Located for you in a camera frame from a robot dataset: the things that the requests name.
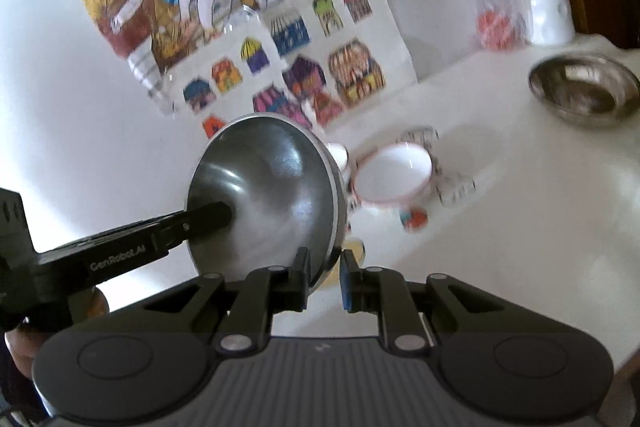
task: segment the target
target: silver bowl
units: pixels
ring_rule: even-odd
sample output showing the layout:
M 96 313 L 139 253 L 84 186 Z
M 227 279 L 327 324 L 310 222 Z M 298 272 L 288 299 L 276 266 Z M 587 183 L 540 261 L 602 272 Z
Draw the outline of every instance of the silver bowl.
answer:
M 198 272 L 241 280 L 257 268 L 290 266 L 307 247 L 310 286 L 317 287 L 346 229 L 346 198 L 332 163 L 313 134 L 277 114 L 252 114 L 220 130 L 196 167 L 186 209 L 223 201 L 234 220 L 188 242 Z
M 586 126 L 620 123 L 640 107 L 638 78 L 603 55 L 573 53 L 540 62 L 529 87 L 560 118 Z

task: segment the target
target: orange object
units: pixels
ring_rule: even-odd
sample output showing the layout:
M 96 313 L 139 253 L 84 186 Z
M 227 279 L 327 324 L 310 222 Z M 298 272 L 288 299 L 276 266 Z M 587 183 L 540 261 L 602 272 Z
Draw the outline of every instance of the orange object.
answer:
M 508 50 L 516 43 L 516 29 L 510 19 L 493 10 L 478 17 L 478 32 L 482 45 L 489 50 Z
M 220 129 L 222 129 L 225 125 L 226 124 L 222 120 L 216 118 L 215 116 L 210 116 L 209 118 L 207 118 L 207 120 L 202 122 L 202 127 L 204 129 L 204 132 L 207 133 L 207 138 L 213 138 L 213 135 Z
M 429 216 L 426 210 L 414 207 L 400 212 L 400 221 L 406 232 L 415 232 L 425 227 L 429 222 Z

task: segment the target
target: white table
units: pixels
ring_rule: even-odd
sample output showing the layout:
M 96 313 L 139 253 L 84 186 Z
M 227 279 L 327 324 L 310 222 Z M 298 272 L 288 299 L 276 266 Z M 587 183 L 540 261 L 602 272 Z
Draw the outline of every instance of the white table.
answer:
M 604 38 L 581 38 L 571 49 L 607 53 L 640 74 L 640 52 L 624 54 Z M 477 185 L 458 206 L 431 205 L 428 226 L 412 234 L 397 212 L 358 210 L 351 223 L 365 241 L 365 264 L 416 281 L 448 273 L 588 331 L 619 368 L 640 345 L 640 118 L 587 131 L 547 112 L 527 76 L 558 52 L 478 53 L 331 138 L 364 151 L 363 144 L 431 125 L 445 172 L 472 176 Z M 373 317 L 351 324 L 338 298 L 337 289 L 320 289 L 313 311 L 301 321 L 279 318 L 278 332 L 376 331 Z
M 79 0 L 0 9 L 0 185 L 22 194 L 39 250 L 180 209 L 206 144 L 200 129 L 159 114 L 81 11 Z M 619 54 L 599 38 L 575 47 Z M 549 115 L 526 77 L 556 52 L 473 55 L 333 138 L 354 152 L 432 125 L 445 168 L 478 186 L 414 235 L 396 215 L 356 214 L 367 264 L 412 280 L 449 273 L 590 332 L 620 367 L 640 343 L 638 120 L 587 132 Z M 625 60 L 640 73 L 640 59 Z M 194 275 L 182 247 L 104 290 L 120 307 Z M 347 317 L 334 287 L 304 314 L 277 317 L 274 331 L 371 334 L 376 319 Z

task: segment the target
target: human hand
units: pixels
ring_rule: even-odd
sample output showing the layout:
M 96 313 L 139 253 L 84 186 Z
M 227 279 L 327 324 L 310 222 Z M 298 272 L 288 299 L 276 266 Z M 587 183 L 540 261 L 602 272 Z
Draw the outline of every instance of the human hand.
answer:
M 86 312 L 87 318 L 99 317 L 109 312 L 109 304 L 104 294 L 94 288 L 89 309 Z M 35 330 L 31 325 L 23 323 L 15 330 L 4 334 L 6 347 L 9 349 L 14 359 L 15 366 L 25 377 L 31 380 L 31 366 L 40 346 L 52 335 Z
M 113 19 L 111 19 L 111 31 L 114 33 L 114 35 L 117 35 L 118 33 L 120 33 L 122 29 L 122 22 L 120 21 L 120 19 L 118 19 L 117 16 L 115 16 Z

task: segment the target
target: ceramic bowl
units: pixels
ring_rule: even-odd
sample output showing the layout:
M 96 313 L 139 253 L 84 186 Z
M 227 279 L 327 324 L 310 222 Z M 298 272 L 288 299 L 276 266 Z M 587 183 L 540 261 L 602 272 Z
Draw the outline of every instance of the ceramic bowl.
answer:
M 367 158 L 353 177 L 353 192 L 368 206 L 403 206 L 431 180 L 430 154 L 414 143 L 382 148 Z

